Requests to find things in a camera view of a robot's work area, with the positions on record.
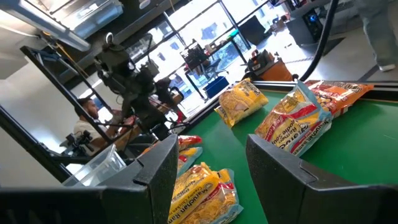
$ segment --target blue box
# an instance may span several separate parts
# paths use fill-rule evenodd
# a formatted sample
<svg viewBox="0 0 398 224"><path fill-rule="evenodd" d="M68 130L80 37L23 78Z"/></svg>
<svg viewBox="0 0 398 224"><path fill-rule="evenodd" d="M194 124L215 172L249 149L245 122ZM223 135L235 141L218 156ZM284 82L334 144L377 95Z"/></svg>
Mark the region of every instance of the blue box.
<svg viewBox="0 0 398 224"><path fill-rule="evenodd" d="M212 98L221 90L229 85L228 81L225 77L217 77L216 80L212 81L211 83L207 84L205 87L205 91L208 98Z"/></svg>

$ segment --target plastic bag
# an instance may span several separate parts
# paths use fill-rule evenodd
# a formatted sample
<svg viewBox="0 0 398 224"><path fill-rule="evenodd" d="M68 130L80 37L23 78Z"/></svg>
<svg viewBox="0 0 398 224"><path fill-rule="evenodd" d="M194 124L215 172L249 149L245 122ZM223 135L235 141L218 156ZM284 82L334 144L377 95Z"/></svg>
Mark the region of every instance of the plastic bag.
<svg viewBox="0 0 398 224"><path fill-rule="evenodd" d="M168 224L179 224L218 186L220 178L202 162L175 181Z"/></svg>
<svg viewBox="0 0 398 224"><path fill-rule="evenodd" d="M200 144L201 137L199 136L179 136L178 137L178 146L180 151L186 149L188 146L192 146L194 144Z"/></svg>
<svg viewBox="0 0 398 224"><path fill-rule="evenodd" d="M255 133L277 147L301 156L331 126L331 113L298 82L267 115Z"/></svg>
<svg viewBox="0 0 398 224"><path fill-rule="evenodd" d="M178 155L177 177L185 173L202 152L203 149L201 147L192 147L181 151Z"/></svg>
<svg viewBox="0 0 398 224"><path fill-rule="evenodd" d="M220 181L217 188L184 219L183 224L227 224L242 212L243 207L239 204L233 182L233 171L223 169L218 175Z"/></svg>
<svg viewBox="0 0 398 224"><path fill-rule="evenodd" d="M322 108L330 111L334 118L347 112L349 106L373 89L373 85L330 81L309 81L306 85L315 94Z"/></svg>
<svg viewBox="0 0 398 224"><path fill-rule="evenodd" d="M215 111L230 128L268 103L248 78L222 93L218 101L220 106Z"/></svg>

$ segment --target floor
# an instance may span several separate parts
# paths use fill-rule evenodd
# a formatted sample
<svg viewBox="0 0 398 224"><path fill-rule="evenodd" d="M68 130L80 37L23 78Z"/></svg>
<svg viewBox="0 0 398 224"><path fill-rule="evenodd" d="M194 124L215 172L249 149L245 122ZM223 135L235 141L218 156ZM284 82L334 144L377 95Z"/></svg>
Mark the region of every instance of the floor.
<svg viewBox="0 0 398 224"><path fill-rule="evenodd" d="M394 1L390 5L390 18L396 36L398 36L398 2ZM373 58L373 51L370 48L363 29L358 28L331 36L330 39L344 37L333 50L325 55L309 79L311 80L334 80L334 81L352 81L352 82L397 82L398 69L391 72L382 73L376 66ZM251 50L244 54L249 58ZM298 47L287 30L277 33L269 38L265 49L269 52L278 52L287 68L292 74L303 75L311 64L312 58L304 54ZM245 66L241 66L243 61L237 58L228 68L229 75L226 76L229 83L234 83L244 75ZM189 118L202 110L211 100L201 99L198 93L192 93L182 102L181 109Z"/></svg>

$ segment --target green table surface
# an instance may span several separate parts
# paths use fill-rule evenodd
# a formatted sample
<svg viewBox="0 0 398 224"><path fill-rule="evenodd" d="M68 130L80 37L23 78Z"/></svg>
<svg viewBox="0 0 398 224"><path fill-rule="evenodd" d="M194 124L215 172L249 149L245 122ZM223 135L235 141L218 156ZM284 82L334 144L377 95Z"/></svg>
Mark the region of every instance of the green table surface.
<svg viewBox="0 0 398 224"><path fill-rule="evenodd" d="M260 125L285 93L263 91L269 103L229 129L213 112L188 134L203 138L203 154L212 170L234 170L239 203L244 210L238 223L267 223L246 160L248 134ZM327 131L302 159L357 184L398 184L398 104L357 101L333 120Z"/></svg>

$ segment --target clear plastic container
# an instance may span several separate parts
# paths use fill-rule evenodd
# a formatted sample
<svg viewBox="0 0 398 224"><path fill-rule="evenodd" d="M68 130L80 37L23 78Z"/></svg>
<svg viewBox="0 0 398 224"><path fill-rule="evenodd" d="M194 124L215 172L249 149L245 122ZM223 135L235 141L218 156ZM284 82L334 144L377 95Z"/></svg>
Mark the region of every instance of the clear plastic container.
<svg viewBox="0 0 398 224"><path fill-rule="evenodd" d="M97 186L126 167L114 144L99 153L64 183L66 187Z"/></svg>

